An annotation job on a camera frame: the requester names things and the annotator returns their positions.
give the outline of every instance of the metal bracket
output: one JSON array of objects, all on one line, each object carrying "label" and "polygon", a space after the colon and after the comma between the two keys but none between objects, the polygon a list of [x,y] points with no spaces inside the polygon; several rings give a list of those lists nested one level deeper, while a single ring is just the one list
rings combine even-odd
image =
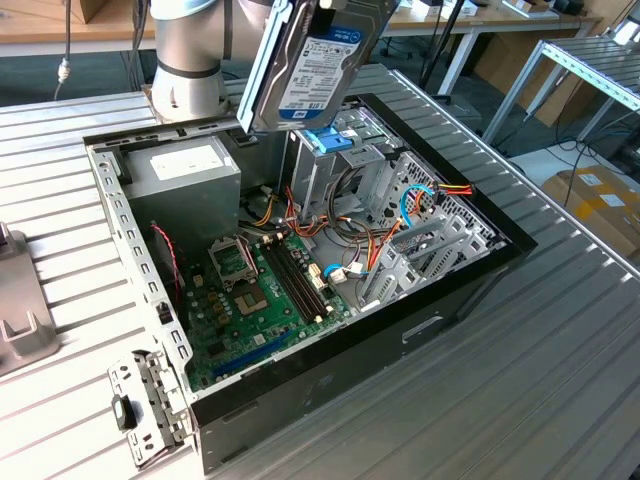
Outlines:
[{"label": "metal bracket", "polygon": [[136,351],[108,370],[118,428],[138,468],[181,446],[193,433],[178,378],[163,351]]},{"label": "metal bracket", "polygon": [[0,375],[58,347],[24,234],[0,222]]}]

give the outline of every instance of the hard drive label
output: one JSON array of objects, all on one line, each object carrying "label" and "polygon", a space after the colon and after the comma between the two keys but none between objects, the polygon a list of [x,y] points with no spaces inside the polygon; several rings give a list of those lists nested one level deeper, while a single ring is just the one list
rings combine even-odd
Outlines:
[{"label": "hard drive label", "polygon": [[313,118],[327,107],[342,78],[342,62],[360,45],[358,30],[331,27],[323,37],[306,39],[280,102],[282,118]]}]

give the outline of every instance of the aluminum profile table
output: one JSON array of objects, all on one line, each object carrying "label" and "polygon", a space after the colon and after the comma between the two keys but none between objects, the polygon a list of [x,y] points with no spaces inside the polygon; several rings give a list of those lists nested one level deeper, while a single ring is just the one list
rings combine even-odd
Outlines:
[{"label": "aluminum profile table", "polygon": [[595,127],[615,102],[633,111],[640,109],[640,51],[621,47],[607,37],[541,40],[484,132],[482,139],[486,143],[490,144],[496,137],[544,57],[556,62],[557,66],[531,102],[529,112],[544,100],[564,69],[609,96],[579,139],[583,139]]},{"label": "aluminum profile table", "polygon": [[[365,92],[539,247],[466,321],[213,478],[626,478],[640,461],[638,272],[401,74],[364,67],[350,93]],[[62,342],[0,377],[2,478],[200,478],[189,448],[139,474],[109,403],[107,367],[148,334],[81,137],[154,123],[141,94],[0,110],[0,218],[29,237]]]}]

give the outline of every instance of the metal latch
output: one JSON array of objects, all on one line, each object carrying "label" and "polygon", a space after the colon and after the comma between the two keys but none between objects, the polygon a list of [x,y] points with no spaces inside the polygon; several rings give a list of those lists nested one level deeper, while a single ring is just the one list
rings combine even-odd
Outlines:
[{"label": "metal latch", "polygon": [[108,370],[116,423],[138,468],[144,468],[193,433],[182,389],[164,351],[132,352]]}]

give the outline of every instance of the ram slot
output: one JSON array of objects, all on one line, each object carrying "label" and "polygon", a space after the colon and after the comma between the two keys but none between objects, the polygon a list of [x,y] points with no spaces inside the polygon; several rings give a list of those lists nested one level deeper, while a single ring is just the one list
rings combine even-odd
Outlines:
[{"label": "ram slot", "polygon": [[263,256],[305,322],[310,323],[326,314],[322,300],[289,257],[286,247],[270,245],[263,250]]}]

